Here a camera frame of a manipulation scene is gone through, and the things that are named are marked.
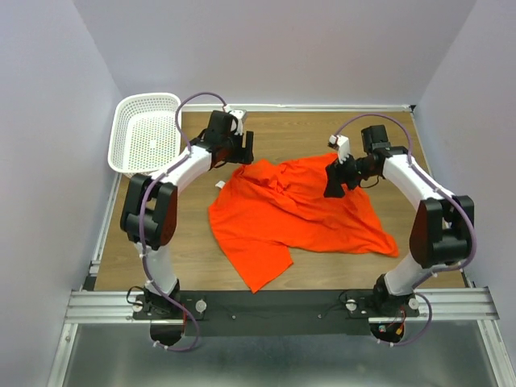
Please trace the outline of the orange t-shirt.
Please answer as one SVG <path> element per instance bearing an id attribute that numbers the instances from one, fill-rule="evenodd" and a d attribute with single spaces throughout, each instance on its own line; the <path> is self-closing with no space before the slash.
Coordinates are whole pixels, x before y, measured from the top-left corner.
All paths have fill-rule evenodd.
<path id="1" fill-rule="evenodd" d="M 333 160 L 327 153 L 242 165 L 209 206 L 214 238 L 252 293 L 293 264 L 290 248 L 399 256 L 363 188 L 325 197 L 325 168 Z"/>

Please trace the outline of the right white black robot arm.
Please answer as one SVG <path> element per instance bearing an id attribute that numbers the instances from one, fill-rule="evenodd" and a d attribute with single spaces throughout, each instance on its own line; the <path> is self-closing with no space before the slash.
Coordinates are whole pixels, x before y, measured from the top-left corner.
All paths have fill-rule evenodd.
<path id="1" fill-rule="evenodd" d="M 355 158 L 348 137 L 331 135 L 328 145 L 337 157 L 326 168 L 327 198 L 342 198 L 370 177 L 394 184 L 415 209 L 408 255 L 378 277 L 366 305 L 387 316 L 408 306 L 414 290 L 430 277 L 461 270 L 476 253 L 474 202 L 438 184 L 413 157 L 411 148 L 393 146 L 384 126 L 361 132 L 365 155 Z"/>

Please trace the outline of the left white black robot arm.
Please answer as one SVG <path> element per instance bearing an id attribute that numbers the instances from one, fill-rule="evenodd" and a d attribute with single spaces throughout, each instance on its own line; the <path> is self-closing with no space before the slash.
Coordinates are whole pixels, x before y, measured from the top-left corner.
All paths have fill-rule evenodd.
<path id="1" fill-rule="evenodd" d="M 169 251 L 177 229 L 178 199 L 189 184 L 212 169 L 253 162 L 254 133 L 243 129 L 247 115 L 242 109 L 212 111 L 207 127 L 178 158 L 149 176 L 136 174 L 130 179 L 120 227 L 135 245 L 146 277 L 144 301 L 135 306 L 151 304 L 161 318 L 185 309 Z"/>

